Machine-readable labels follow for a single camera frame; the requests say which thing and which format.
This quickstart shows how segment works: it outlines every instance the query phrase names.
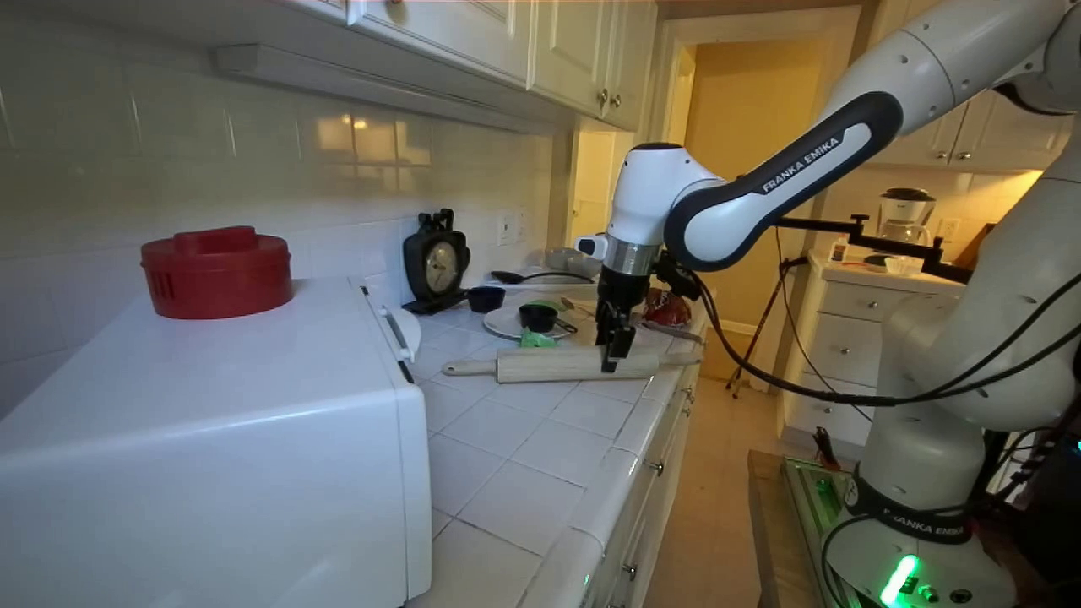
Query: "red container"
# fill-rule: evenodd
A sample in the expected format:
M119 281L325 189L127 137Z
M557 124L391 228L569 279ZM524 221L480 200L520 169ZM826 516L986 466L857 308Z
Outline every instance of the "red container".
M176 232L142 248L142 272L164 317L240 317L292 301L292 252L255 228Z

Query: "cabinet door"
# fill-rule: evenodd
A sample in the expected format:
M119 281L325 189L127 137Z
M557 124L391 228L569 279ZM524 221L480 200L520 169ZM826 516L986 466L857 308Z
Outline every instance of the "cabinet door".
M1071 139L1071 119L1017 109L1010 100L985 91L970 103L952 147L952 164L970 169L1045 169Z
M621 129L643 124L652 80L652 38L657 5L619 0L611 8L611 43L603 94L607 91L605 119Z
M802 387L826 390L813 377L806 377ZM856 383L833 383L833 390L847 397L876 397L876 390ZM813 429L821 426L833 434L838 453L844 457L856 457L870 444L871 420L876 409L853 409L806 397L783 399L783 426L802 429L807 437L813 437Z
M883 165L945 165L952 159L952 141L960 124L968 121L968 105L945 111L943 119L894 139L871 164Z
M503 80L526 80L532 5L520 0L355 0L353 23Z
M536 5L536 43L532 89L578 111L603 115L607 109L607 23L616 5Z
M880 387L883 326L817 316L812 362L838 383Z

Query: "white cabinet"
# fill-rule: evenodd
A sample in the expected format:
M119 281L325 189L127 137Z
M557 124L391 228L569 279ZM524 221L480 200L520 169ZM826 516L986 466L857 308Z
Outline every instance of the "white cabinet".
M649 579L677 503L684 448L692 416L692 387L700 369L687 369L670 399L657 437L639 462L628 499L611 527L603 565L593 575L587 608L647 606Z
M473 73L526 80L532 5L524 0L355 0L348 22Z
M799 323L799 344L789 380L807 390L880 397L883 323L914 299L958 299L960 283L936 279L900 279L870 267L812 263L812 281ZM876 409L853 409L793 393L780 397L777 434L812 448L813 429L827 429L834 451L857 457L871 434Z
M634 129L647 111L652 38L652 0L542 0L532 89Z
M900 31L936 0L880 5L871 49ZM963 172L1017 172L1051 165L1071 137L1071 119L1051 119L1017 109L997 91L979 91L943 119L902 137L871 164L880 165L936 165Z

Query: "white appliance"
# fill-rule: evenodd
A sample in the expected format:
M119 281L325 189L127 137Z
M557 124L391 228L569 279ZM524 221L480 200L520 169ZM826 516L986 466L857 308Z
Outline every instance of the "white appliance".
M297 281L231 323L148 301L0 420L0 606L390 608L433 581L418 326Z

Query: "utensil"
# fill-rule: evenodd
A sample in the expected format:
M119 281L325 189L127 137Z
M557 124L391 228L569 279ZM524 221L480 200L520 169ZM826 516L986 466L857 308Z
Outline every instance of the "utensil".
M616 371L603 371L598 348L520 348L520 352L497 352L497 357L464 357L449 362L442 377L497 377L503 387L524 383L628 383L649 380L664 369L697 364L700 352L692 356L657 356L639 352L619 362Z
M473 288L473 292L468 292L468 299L471 299L471 312L486 316L486 312L503 308L506 292L503 288Z
M593 283L587 279L552 274L552 272L542 272L542 274L489 272L489 279L499 281L499 283L526 283L526 281L536 281L536 279L556 279L556 281L569 281L569 283Z

